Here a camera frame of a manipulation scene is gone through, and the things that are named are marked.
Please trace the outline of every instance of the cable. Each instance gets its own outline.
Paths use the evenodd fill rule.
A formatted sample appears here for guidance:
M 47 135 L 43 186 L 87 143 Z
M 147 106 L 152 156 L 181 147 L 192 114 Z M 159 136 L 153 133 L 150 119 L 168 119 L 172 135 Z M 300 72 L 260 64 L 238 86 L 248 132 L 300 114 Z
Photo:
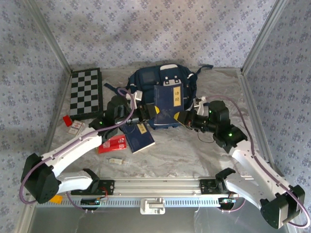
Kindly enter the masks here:
M 108 191 L 107 191 L 107 189 L 105 187 L 101 187 L 100 189 L 105 191 L 105 196 L 98 198 L 98 200 L 102 200 L 103 198 L 107 198 L 107 200 L 108 200 Z M 76 208 L 78 210 L 82 210 L 82 211 L 87 213 L 87 209 L 83 209 L 82 207 L 80 207 L 80 206 L 76 205 L 76 203 L 74 203 L 74 201 L 71 199 L 70 192 L 66 192 L 66 196 L 67 196 L 69 202 L 73 205 L 74 208 Z
M 57 156 L 63 154 L 64 152 L 67 152 L 68 150 L 72 149 L 73 147 L 75 147 L 76 145 L 78 145 L 79 143 L 81 143 L 82 141 L 88 139 L 89 137 L 91 136 L 94 136 L 96 135 L 98 132 L 101 132 L 101 131 L 106 131 L 106 130 L 111 130 L 111 129 L 114 129 L 114 128 L 117 128 L 123 124 L 125 124 L 127 122 L 127 120 L 129 120 L 131 118 L 131 116 L 133 115 L 133 112 L 134 112 L 134 109 L 135 109 L 135 105 L 134 105 L 134 98 L 132 95 L 130 95 L 130 92 L 128 90 L 126 90 L 125 88 L 118 88 L 118 93 L 121 95 L 121 96 L 125 96 L 121 91 L 124 91 L 126 93 L 129 94 L 129 96 L 131 97 L 131 100 L 132 100 L 132 106 L 131 106 L 131 112 L 130 114 L 126 117 L 126 119 L 124 119 L 121 123 L 119 124 L 116 124 L 116 125 L 113 125 L 113 126 L 109 126 L 109 127 L 106 127 L 106 128 L 102 128 L 102 129 L 99 129 L 99 130 L 95 130 L 95 131 L 92 131 L 92 132 L 89 132 L 85 135 L 83 135 L 82 137 L 80 137 L 79 139 L 75 140 L 74 142 L 70 143 L 69 145 L 65 146 L 64 148 L 62 148 L 60 151 L 56 152 L 55 154 L 53 154 L 51 157 L 49 158 L 46 158 L 45 160 L 42 160 L 41 162 L 39 162 L 38 164 L 36 164 L 32 169 L 30 169 L 30 171 L 26 174 L 25 178 L 23 179 L 21 185 L 20 185 L 20 188 L 19 188 L 19 198 L 20 200 L 24 203 L 24 204 L 27 204 L 27 205 L 30 205 L 30 204 L 34 204 L 36 202 L 36 200 L 33 200 L 33 201 L 27 201 L 25 200 L 24 196 L 23 196 L 23 189 L 25 187 L 25 183 L 27 182 L 27 180 L 29 179 L 29 177 L 31 176 L 31 174 L 38 168 L 40 167 L 42 164 L 48 162 L 49 160 L 52 160 L 52 159 L 55 159 Z
M 199 132 L 202 132 L 202 131 L 198 131 L 198 139 L 199 139 L 201 142 L 204 142 L 204 143 L 213 143 L 213 142 L 215 141 L 215 140 L 213 140 L 212 142 L 206 142 L 206 141 L 201 140 L 200 137 L 199 137 Z
M 76 203 L 74 203 L 74 201 L 73 201 L 73 200 L 71 199 L 71 197 L 70 197 L 70 192 L 66 192 L 66 196 L 67 196 L 69 202 L 70 202 L 76 209 L 85 211 L 82 207 L 80 207 L 80 206 L 76 205 Z
M 285 187 L 282 183 L 280 183 L 262 164 L 261 162 L 258 160 L 257 156 L 255 155 L 255 146 L 254 146 L 254 140 L 253 140 L 253 137 L 245 123 L 245 120 L 244 120 L 244 117 L 243 117 L 243 114 L 240 110 L 240 108 L 238 107 L 238 105 L 236 104 L 236 102 L 230 98 L 230 97 L 227 97 L 227 96 L 223 96 L 223 95 L 215 95 L 215 96 L 209 96 L 207 97 L 206 99 L 215 99 L 215 98 L 222 98 L 222 99 L 225 99 L 225 100 L 228 100 L 230 102 L 232 102 L 234 104 L 234 106 L 237 108 L 239 114 L 240 114 L 240 117 L 241 117 L 241 120 L 243 122 L 243 125 L 247 131 L 247 134 L 249 136 L 249 139 L 250 139 L 250 142 L 251 142 L 251 151 L 252 151 L 252 155 L 256 161 L 256 163 L 260 166 L 260 168 L 274 181 L 276 182 L 280 187 L 282 187 L 296 202 L 297 204 L 299 205 L 299 207 L 302 209 L 302 211 L 305 213 L 306 217 L 307 217 L 307 222 L 303 225 L 298 225 L 298 224 L 295 224 L 293 222 L 288 222 L 289 224 L 291 224 L 292 226 L 294 227 L 297 227 L 297 228 L 307 228 L 310 226 L 311 224 L 311 219 L 310 219 L 310 216 L 309 216 L 309 213 L 307 211 L 307 209 L 305 208 L 305 206 L 301 203 L 301 201 L 287 188 Z
M 246 202 L 246 199 L 244 199 L 243 203 L 238 208 L 236 208 L 234 210 L 223 210 L 223 209 L 220 209 L 220 210 L 221 210 L 221 212 L 228 212 L 228 213 L 235 212 L 235 211 L 240 210 L 244 206 L 245 202 Z
M 104 196 L 104 197 L 101 197 L 101 198 L 99 198 L 99 199 L 101 200 L 101 199 L 103 199 L 103 198 L 107 198 L 106 201 L 108 201 L 109 198 L 108 198 L 108 191 L 107 191 L 107 189 L 106 189 L 105 187 L 100 187 L 99 189 L 105 191 L 105 196 Z

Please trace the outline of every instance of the chessboard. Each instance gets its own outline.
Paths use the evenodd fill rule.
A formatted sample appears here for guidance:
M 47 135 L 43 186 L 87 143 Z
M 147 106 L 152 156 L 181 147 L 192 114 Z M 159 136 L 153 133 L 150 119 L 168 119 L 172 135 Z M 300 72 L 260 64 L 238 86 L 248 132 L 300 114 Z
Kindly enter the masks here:
M 71 78 L 70 118 L 86 120 L 102 116 L 103 87 L 99 68 L 74 71 Z

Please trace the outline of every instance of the blue floral wallpaper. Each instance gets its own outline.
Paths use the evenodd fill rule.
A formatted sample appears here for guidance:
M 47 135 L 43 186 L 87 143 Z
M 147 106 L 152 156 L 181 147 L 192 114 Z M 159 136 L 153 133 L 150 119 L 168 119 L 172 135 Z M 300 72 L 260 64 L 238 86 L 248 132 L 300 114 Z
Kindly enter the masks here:
M 311 213 L 311 1 L 291 0 L 247 74 L 278 168 Z
M 0 232 L 10 233 L 25 159 L 43 152 L 67 78 L 22 1 L 0 9 Z
M 275 0 L 37 1 L 73 69 L 241 67 Z

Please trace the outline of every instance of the yellow label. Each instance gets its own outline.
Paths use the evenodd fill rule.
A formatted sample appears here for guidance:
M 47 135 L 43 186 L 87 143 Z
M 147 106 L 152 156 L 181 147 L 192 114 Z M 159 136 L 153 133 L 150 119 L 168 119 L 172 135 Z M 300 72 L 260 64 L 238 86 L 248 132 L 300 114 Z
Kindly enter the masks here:
M 155 106 L 155 112 L 156 112 L 157 114 L 160 113 L 160 109 L 159 109 L 158 107 L 156 107 L 156 106 Z
M 50 202 L 56 203 L 56 204 L 60 204 L 62 203 L 63 197 L 60 195 L 55 195 Z
M 141 134 L 144 134 L 147 132 L 146 127 L 144 126 L 144 124 L 137 124 L 137 127 L 139 128 L 139 131 Z
M 174 119 L 178 121 L 179 112 L 174 115 Z
M 181 105 L 181 98 L 180 98 L 180 86 L 176 86 L 173 88 L 174 92 L 174 107 Z

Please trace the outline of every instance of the navy blue backpack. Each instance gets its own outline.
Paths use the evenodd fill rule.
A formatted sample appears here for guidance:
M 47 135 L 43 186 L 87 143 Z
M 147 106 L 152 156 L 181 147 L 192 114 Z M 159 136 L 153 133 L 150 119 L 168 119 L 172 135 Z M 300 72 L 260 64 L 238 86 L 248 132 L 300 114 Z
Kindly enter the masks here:
M 196 72 L 191 72 L 187 67 L 176 64 L 141 68 L 129 77 L 126 89 L 130 89 L 131 93 L 134 93 L 137 90 L 142 91 L 143 94 L 141 103 L 152 104 L 154 103 L 155 97 L 155 85 L 164 85 L 164 83 L 171 83 L 176 82 L 175 80 L 180 80 L 184 87 L 184 109 L 190 110 L 193 105 L 193 99 L 196 97 L 196 81 L 198 79 L 198 74 L 204 67 L 209 69 L 213 68 L 212 65 L 204 65 Z M 113 86 L 107 83 L 105 83 L 104 86 L 114 91 L 116 94 L 118 93 L 117 89 Z M 167 126 L 154 125 L 153 120 L 148 121 L 148 123 L 153 129 L 167 128 Z

